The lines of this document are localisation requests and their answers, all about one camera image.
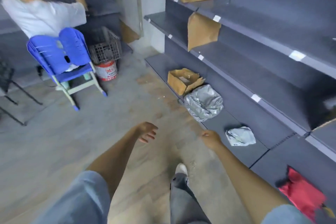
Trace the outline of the person's right hand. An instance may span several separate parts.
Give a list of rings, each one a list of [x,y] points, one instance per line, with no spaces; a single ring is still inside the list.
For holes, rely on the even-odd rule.
[[[213,130],[211,131],[211,139],[203,141],[204,144],[212,151],[217,151],[217,149],[221,148],[224,144],[221,141],[220,136]]]

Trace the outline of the person's left forearm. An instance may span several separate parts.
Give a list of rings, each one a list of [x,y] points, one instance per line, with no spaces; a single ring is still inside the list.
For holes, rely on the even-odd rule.
[[[120,184],[132,150],[139,137],[139,126],[134,126],[117,143],[98,156],[85,169],[86,171],[98,173],[105,180],[110,201]]]

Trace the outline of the person's right forearm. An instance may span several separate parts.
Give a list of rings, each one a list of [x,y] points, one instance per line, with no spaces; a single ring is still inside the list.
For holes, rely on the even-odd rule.
[[[254,224],[261,224],[265,216],[288,201],[268,182],[248,169],[222,142],[212,146],[224,166],[236,192]]]

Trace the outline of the person's white shoe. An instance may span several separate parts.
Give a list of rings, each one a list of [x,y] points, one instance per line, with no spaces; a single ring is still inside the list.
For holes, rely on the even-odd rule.
[[[184,176],[188,177],[187,167],[183,163],[179,163],[175,169],[175,175],[183,174]]]

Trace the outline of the small open cardboard box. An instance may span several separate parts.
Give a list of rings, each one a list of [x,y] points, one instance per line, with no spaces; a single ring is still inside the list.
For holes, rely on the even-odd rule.
[[[198,73],[183,68],[169,71],[167,82],[178,96],[184,96],[202,86],[205,78]]]

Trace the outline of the person's grey trouser leg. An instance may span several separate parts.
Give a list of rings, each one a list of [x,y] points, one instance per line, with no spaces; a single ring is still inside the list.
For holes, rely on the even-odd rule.
[[[170,183],[171,224],[212,224],[188,186],[186,174],[176,173]]]

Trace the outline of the white and red bucket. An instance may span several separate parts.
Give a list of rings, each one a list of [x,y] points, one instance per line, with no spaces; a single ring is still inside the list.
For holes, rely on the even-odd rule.
[[[114,60],[94,66],[97,76],[104,82],[114,80],[118,76],[117,62]]]

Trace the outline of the large dark grey shelf unit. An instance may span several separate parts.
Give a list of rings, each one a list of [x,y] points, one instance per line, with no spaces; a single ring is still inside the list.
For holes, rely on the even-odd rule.
[[[336,0],[165,0],[144,19],[166,85],[187,68],[221,95],[203,127],[273,186],[295,169],[326,196],[316,222],[336,224]]]

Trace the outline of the grey plastic crate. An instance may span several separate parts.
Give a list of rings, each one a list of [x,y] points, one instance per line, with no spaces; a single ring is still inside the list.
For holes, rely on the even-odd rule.
[[[105,26],[94,29],[91,33],[89,52],[94,65],[117,61],[123,56],[121,38]]]

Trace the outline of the person's left blue sleeve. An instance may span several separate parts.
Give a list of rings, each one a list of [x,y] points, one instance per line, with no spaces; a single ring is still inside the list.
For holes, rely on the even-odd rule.
[[[103,177],[95,171],[84,171],[61,198],[31,224],[107,224],[110,205]]]

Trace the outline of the person's blue sleeve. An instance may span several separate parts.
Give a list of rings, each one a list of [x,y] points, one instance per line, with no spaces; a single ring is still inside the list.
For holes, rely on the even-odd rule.
[[[110,205],[103,177],[95,171],[84,171],[61,198],[31,224],[107,224]]]
[[[280,205],[266,214],[261,224],[313,224],[293,205]]]

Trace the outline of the brown cardboard sheet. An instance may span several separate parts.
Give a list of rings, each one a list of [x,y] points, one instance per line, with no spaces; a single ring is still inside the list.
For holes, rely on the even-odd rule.
[[[122,20],[120,20],[120,31],[121,31],[122,41],[125,42],[126,44],[130,44],[141,38],[129,26],[127,26]]]

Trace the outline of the flat brown cardboard bag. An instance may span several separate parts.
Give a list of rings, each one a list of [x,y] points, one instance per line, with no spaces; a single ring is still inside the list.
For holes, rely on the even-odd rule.
[[[217,42],[221,26],[219,22],[193,12],[189,16],[187,23],[187,51]]]

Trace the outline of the blue plastic chair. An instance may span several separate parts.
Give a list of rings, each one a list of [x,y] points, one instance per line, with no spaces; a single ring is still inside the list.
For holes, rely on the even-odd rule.
[[[62,92],[76,111],[79,111],[79,107],[71,95],[85,88],[96,86],[107,97],[107,93],[98,82],[95,67],[90,59],[84,36],[80,31],[67,27],[61,30],[58,37],[36,35],[28,40],[27,50],[53,82],[61,87]],[[90,74],[91,79],[79,86],[66,89],[61,84],[87,73]]]

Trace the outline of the row of white shelf labels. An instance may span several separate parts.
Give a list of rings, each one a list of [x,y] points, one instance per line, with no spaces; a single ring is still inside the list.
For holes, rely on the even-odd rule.
[[[192,10],[166,0],[166,10],[145,16],[145,20],[165,34],[175,44],[187,50],[187,22]],[[232,79],[266,101],[275,104],[280,99],[303,102],[309,68],[303,54],[293,51],[288,57],[248,38],[229,27],[221,26],[217,42],[189,51],[216,70],[223,78]]]

